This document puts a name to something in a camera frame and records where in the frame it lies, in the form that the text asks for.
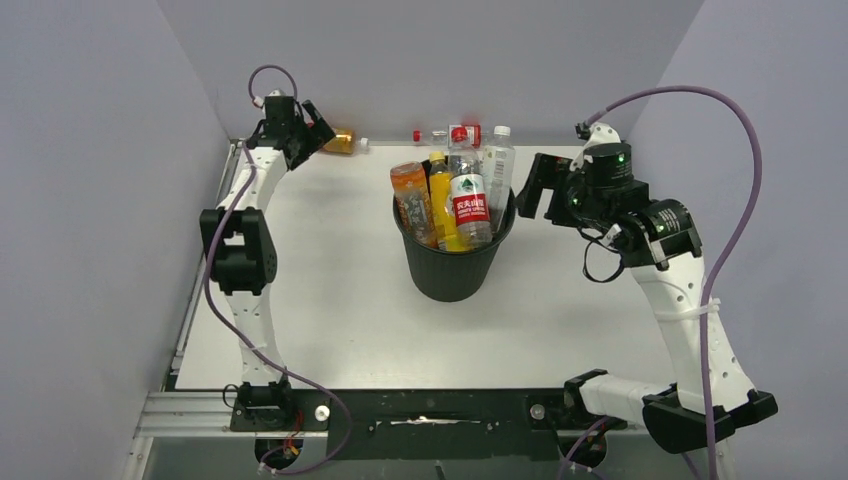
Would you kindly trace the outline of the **black plastic waste bin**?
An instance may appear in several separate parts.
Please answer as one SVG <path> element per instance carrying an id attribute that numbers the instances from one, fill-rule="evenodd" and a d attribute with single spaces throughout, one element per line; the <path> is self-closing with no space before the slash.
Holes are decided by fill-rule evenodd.
<path id="1" fill-rule="evenodd" d="M 392 214 L 400 232 L 408 269 L 416 288 L 439 302 L 463 301 L 483 285 L 501 243 L 509 236 L 517 216 L 515 192 L 510 190 L 501 228 L 493 241 L 469 252 L 446 252 L 417 241 L 403 225 L 397 201 L 392 199 Z"/>

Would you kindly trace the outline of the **gold red tea bottle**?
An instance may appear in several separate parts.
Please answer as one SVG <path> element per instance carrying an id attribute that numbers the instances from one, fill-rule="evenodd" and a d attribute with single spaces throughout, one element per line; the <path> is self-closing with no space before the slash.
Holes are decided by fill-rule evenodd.
<path id="1" fill-rule="evenodd" d="M 369 139 L 350 129 L 335 128 L 335 137 L 323 147 L 324 152 L 338 155 L 355 155 L 369 149 Z"/>

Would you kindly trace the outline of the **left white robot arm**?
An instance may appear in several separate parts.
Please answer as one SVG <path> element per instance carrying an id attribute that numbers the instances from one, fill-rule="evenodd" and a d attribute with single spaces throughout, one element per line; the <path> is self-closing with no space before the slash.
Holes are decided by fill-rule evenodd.
<path id="1" fill-rule="evenodd" d="M 199 217 L 204 294 L 213 303 L 211 289 L 220 289 L 230 311 L 211 309 L 240 348 L 235 422 L 257 431 L 291 428 L 298 418 L 271 314 L 278 255 L 265 210 L 283 177 L 335 136 L 310 100 L 275 92 L 264 98 L 262 110 L 263 119 L 241 144 L 242 167 L 229 192 Z"/>

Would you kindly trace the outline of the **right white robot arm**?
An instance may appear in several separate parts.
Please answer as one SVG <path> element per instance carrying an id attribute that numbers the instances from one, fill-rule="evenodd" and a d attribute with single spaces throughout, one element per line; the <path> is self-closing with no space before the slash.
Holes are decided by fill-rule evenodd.
<path id="1" fill-rule="evenodd" d="M 576 229 L 616 253 L 645 294 L 674 372 L 669 385 L 627 380 L 595 369 L 564 385 L 562 411 L 585 427 L 609 416 L 646 428 L 671 454 L 704 448 L 778 411 L 775 397 L 744 373 L 718 315 L 719 302 L 703 291 L 702 243 L 688 209 L 656 200 L 635 179 L 627 143 L 595 145 L 582 159 L 535 156 L 516 200 L 534 218 L 544 190 L 552 191 L 546 218 Z"/>

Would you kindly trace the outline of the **orange drink bottle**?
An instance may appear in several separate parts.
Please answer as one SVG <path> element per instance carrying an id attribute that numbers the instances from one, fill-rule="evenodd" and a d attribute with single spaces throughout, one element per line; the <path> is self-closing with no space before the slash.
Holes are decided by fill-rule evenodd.
<path id="1" fill-rule="evenodd" d="M 417 242 L 437 247 L 427 176 L 419 162 L 398 164 L 390 169 L 394 198 L 403 228 Z"/>

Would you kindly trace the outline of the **yellow honey pomelo drink bottle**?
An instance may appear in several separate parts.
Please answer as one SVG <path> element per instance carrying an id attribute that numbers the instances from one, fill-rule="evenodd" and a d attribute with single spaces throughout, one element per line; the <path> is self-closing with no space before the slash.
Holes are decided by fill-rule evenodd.
<path id="1" fill-rule="evenodd" d="M 458 232 L 453 214 L 453 202 L 446 156 L 441 151 L 429 155 L 429 191 L 433 210 L 433 221 L 438 237 L 439 249 L 446 252 L 467 252 L 468 247 Z"/>

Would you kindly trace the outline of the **clear bottle blue white label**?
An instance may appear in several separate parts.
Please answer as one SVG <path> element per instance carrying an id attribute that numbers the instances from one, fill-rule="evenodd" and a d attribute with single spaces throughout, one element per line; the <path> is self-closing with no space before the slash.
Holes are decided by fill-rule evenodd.
<path id="1" fill-rule="evenodd" d="M 511 141 L 511 128 L 497 125 L 482 150 L 482 175 L 485 183 L 491 229 L 501 228 L 511 191 L 516 151 Z"/>

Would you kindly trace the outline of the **clear bottle red blue label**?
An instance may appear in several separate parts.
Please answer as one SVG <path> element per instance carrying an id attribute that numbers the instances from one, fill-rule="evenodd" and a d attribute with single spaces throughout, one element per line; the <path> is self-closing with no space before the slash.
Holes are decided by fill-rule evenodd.
<path id="1" fill-rule="evenodd" d="M 463 137 L 470 142 L 473 148 L 479 148 L 483 143 L 483 131 L 479 124 L 451 124 L 443 130 L 412 132 L 412 141 L 416 145 L 438 146 L 451 148 L 454 141 L 459 137 L 455 130 L 463 130 Z"/>

